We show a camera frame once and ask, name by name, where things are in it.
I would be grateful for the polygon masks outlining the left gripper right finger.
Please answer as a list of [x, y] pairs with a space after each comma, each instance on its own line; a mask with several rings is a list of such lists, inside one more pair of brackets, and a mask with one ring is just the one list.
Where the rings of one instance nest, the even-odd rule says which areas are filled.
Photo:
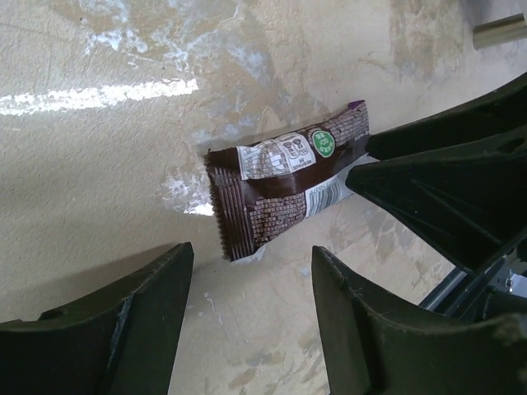
[[323, 247], [312, 280], [332, 394], [523, 394], [526, 301], [478, 297], [469, 321], [407, 302]]

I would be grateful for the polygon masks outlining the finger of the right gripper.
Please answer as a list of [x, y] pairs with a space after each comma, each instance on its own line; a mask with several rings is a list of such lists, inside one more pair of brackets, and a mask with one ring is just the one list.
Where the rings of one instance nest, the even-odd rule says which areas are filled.
[[526, 238], [524, 131], [359, 165], [347, 185], [466, 272]]
[[502, 134], [526, 124], [526, 75], [439, 114], [370, 136], [366, 151], [389, 160]]

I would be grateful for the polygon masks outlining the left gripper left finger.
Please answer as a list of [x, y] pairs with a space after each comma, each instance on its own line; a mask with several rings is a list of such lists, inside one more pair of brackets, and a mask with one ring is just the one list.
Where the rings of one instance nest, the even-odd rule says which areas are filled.
[[1, 325], [3, 394], [166, 394], [194, 265], [190, 243], [35, 321]]

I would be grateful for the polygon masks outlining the brown chocolate bar wrapper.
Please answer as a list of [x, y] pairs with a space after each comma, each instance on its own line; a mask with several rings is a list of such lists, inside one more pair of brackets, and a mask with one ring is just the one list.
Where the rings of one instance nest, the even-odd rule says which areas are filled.
[[366, 102], [306, 128], [205, 155], [224, 257], [237, 261], [352, 195], [346, 178], [373, 162]]

